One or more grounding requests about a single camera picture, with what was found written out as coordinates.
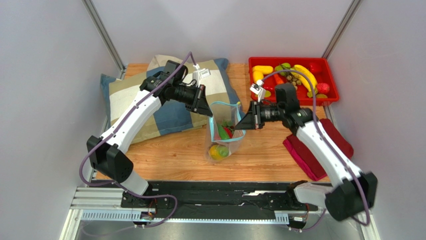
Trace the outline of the orange carrot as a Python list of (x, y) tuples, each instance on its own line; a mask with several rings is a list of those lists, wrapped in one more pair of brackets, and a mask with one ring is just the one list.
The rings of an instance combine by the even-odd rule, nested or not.
[(281, 84), (285, 84), (285, 83), (286, 83), (286, 81), (284, 81), (284, 80), (281, 78), (281, 75), (280, 75), (279, 73), (275, 74), (275, 75), (273, 76), (273, 79), (274, 79), (274, 81), (275, 81), (275, 84), (276, 84), (276, 85), (281, 85)]

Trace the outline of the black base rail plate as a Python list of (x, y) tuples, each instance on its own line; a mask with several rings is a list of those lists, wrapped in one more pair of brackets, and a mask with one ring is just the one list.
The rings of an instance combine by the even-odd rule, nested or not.
[(276, 211), (313, 213), (316, 205), (296, 203), (286, 194), (288, 182), (150, 181), (146, 195), (136, 198), (119, 187), (118, 207), (147, 208), (158, 218), (272, 220)]

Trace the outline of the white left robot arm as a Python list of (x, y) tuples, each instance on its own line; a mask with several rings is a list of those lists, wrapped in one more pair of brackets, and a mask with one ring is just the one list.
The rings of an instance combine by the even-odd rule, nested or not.
[(167, 61), (164, 69), (147, 77), (139, 87), (134, 100), (118, 120), (100, 137), (91, 136), (87, 142), (88, 154), (84, 161), (109, 177), (113, 183), (141, 197), (149, 183), (134, 171), (133, 162), (126, 156), (133, 139), (151, 116), (167, 101), (183, 103), (189, 112), (212, 117), (206, 98), (203, 78), (210, 70), (194, 66), (192, 81), (185, 83), (188, 68), (183, 63)]

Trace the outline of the yellow lemon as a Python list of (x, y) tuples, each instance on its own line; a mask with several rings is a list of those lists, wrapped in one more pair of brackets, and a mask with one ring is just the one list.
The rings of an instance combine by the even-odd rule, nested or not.
[(253, 71), (252, 72), (253, 82), (256, 84), (257, 81), (261, 81), (264, 78), (264, 74), (261, 71)]

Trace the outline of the red strawberry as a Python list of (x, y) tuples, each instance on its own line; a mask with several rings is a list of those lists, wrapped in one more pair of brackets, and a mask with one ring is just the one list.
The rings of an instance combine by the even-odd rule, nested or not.
[(316, 85), (317, 93), (327, 95), (330, 92), (330, 85), (325, 82), (318, 83)]

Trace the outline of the yellow banana bunch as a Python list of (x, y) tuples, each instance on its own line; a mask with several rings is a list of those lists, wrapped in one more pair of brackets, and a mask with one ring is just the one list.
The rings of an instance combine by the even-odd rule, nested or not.
[(307, 94), (309, 96), (316, 95), (318, 93), (318, 82), (313, 73), (300, 64), (295, 64), (293, 68), (298, 72), (298, 79), (308, 90)]

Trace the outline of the clear zip top bag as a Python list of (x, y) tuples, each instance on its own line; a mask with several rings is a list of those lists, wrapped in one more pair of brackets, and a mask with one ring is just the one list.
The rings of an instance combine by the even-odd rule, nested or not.
[(208, 118), (205, 137), (205, 158), (221, 162), (237, 152), (246, 135), (245, 130), (236, 130), (244, 116), (241, 102), (215, 101), (210, 104), (212, 117)]

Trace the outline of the yellow starfruit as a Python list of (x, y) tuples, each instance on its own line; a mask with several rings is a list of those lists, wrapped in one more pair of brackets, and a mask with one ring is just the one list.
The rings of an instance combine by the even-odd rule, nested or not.
[(274, 72), (274, 68), (272, 66), (269, 65), (256, 65), (254, 67), (252, 67), (252, 71), (253, 72), (260, 72), (263, 75), (269, 75), (272, 72)]

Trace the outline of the red plastic fruit bin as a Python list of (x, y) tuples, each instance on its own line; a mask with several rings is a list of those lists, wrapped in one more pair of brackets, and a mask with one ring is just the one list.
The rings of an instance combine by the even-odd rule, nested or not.
[[(329, 106), (331, 103), (337, 102), (340, 99), (338, 89), (336, 87), (333, 74), (331, 72), (331, 69), (329, 67), (329, 64), (325, 58), (317, 58), (317, 57), (256, 57), (252, 56), (248, 59), (249, 64), (249, 76), (250, 76), (250, 84), (254, 83), (254, 77), (253, 77), (253, 68), (255, 66), (271, 66), (275, 68), (279, 64), (283, 63), (289, 63), (292, 66), (294, 64), (301, 65), (305, 68), (307, 68), (315, 77), (317, 82), (319, 84), (328, 84), (329, 85), (329, 92), (324, 93), (327, 98), (317, 98), (316, 105), (317, 106)], [(268, 93), (265, 96), (265, 99), (276, 102), (275, 98), (275, 86), (276, 86), (276, 79), (278, 77), (285, 81), (286, 78), (282, 75), (275, 74), (274, 76), (271, 76), (267, 78), (264, 81), (263, 87), (269, 91), (271, 94), (268, 97)], [(297, 89), (297, 97), (299, 99), (300, 105), (302, 106), (312, 106), (313, 100), (312, 98), (309, 98), (307, 96), (307, 89), (303, 85), (298, 86)]]

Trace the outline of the yellow green mango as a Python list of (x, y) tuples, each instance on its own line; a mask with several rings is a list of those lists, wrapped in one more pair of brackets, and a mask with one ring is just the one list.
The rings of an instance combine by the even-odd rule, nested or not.
[(230, 151), (227, 146), (217, 144), (210, 147), (208, 155), (214, 161), (222, 161), (230, 155)]

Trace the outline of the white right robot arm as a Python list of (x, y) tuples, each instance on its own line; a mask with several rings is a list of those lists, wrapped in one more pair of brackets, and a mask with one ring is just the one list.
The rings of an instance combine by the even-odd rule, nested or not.
[(290, 83), (275, 87), (275, 103), (251, 101), (236, 130), (258, 130), (267, 122), (282, 122), (313, 154), (325, 170), (331, 187), (305, 181), (287, 190), (297, 204), (326, 209), (337, 221), (354, 219), (361, 212), (369, 215), (374, 206), (378, 179), (364, 173), (337, 147), (313, 111), (300, 106), (296, 89)]

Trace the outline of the red apple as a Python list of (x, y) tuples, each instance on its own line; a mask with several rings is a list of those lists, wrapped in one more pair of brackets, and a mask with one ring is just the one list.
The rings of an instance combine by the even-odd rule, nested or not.
[(225, 137), (224, 137), (224, 139), (232, 139), (233, 138), (233, 133), (232, 133), (232, 131), (229, 129), (229, 128), (227, 128), (227, 127), (224, 127), (223, 128), (223, 130), (224, 130), (224, 132), (225, 132)]

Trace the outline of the green pear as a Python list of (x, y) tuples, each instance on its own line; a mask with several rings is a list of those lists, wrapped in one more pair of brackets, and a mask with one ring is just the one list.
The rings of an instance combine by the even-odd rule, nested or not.
[[(284, 62), (281, 63), (280, 65), (277, 65), (274, 70), (277, 71), (281, 71), (281, 70), (289, 70), (292, 66), (288, 63), (288, 62)], [(290, 72), (284, 71), (284, 72), (279, 72), (279, 74), (281, 76), (287, 77), (288, 75), (291, 75)]]

